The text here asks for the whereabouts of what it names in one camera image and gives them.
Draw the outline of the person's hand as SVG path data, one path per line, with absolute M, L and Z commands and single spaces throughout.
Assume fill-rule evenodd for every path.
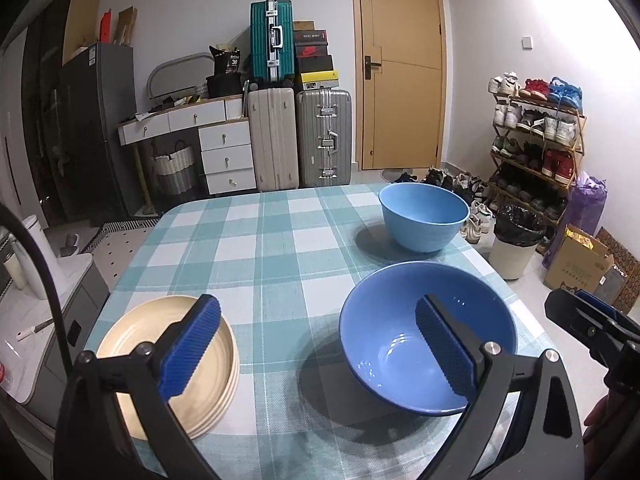
M 584 420 L 585 431 L 582 434 L 582 438 L 585 442 L 592 438 L 592 435 L 602 425 L 605 420 L 606 411 L 608 410 L 608 396 L 601 398 L 598 403 L 593 407 L 591 412 Z

